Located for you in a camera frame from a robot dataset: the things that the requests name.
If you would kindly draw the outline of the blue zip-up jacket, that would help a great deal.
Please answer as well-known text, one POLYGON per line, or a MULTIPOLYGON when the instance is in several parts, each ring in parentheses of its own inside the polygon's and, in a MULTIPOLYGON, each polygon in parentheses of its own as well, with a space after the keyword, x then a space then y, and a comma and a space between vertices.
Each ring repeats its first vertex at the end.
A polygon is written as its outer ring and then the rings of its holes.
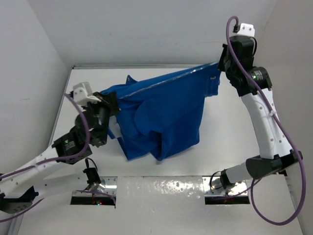
POLYGON ((116 92, 121 109, 115 116, 120 134, 110 130, 109 136, 128 160, 150 153, 162 161, 198 144, 204 101, 218 94, 220 75, 210 63, 142 81, 128 76, 102 90, 116 92))

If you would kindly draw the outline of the metal base plate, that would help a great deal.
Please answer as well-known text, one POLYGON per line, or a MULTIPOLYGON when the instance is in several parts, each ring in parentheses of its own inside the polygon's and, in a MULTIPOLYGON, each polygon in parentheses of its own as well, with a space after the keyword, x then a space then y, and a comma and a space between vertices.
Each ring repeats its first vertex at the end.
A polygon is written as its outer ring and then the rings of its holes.
POLYGON ((83 193, 82 191, 95 191, 105 193, 111 196, 116 196, 117 193, 117 177, 105 177, 101 176, 101 183, 100 184, 93 184, 91 186, 86 186, 79 190, 74 190, 72 192, 73 196, 91 196, 90 193, 83 193))
POLYGON ((232 197, 248 196, 246 182, 235 183, 235 185, 224 189, 220 182, 220 176, 203 176, 202 186, 205 197, 232 197))

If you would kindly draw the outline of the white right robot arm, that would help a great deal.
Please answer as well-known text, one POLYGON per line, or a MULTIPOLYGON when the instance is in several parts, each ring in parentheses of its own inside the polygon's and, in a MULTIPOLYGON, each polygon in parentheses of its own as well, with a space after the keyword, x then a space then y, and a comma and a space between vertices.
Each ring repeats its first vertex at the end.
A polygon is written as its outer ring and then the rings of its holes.
POLYGON ((220 176, 209 183, 211 189, 218 191, 228 190, 244 180, 259 180, 283 171, 298 161, 286 135, 273 118, 276 108, 269 74, 265 68, 253 64, 255 39, 248 36, 232 36, 229 40, 243 68, 238 67, 229 45, 224 44, 218 69, 225 72, 248 110, 259 146, 259 155, 222 170, 220 176))

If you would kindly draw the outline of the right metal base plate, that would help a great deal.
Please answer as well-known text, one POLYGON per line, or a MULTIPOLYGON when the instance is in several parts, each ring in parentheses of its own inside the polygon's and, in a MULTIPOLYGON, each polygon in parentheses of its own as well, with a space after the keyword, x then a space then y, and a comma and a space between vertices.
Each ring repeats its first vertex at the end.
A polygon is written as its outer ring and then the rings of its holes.
POLYGON ((235 185, 224 189, 220 182, 220 176, 203 176, 202 186, 205 197, 232 197, 248 196, 246 182, 235 183, 235 185))

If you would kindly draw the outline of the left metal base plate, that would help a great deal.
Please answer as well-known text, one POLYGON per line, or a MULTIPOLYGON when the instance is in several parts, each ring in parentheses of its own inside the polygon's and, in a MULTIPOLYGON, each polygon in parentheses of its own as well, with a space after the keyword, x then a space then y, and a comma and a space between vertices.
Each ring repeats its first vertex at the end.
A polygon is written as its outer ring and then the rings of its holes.
POLYGON ((91 186, 86 186, 79 190, 74 190, 72 192, 73 196, 91 196, 90 193, 83 193, 82 191, 95 191, 105 193, 111 196, 116 196, 117 193, 117 177, 105 177, 101 176, 101 183, 100 184, 93 184, 91 186))

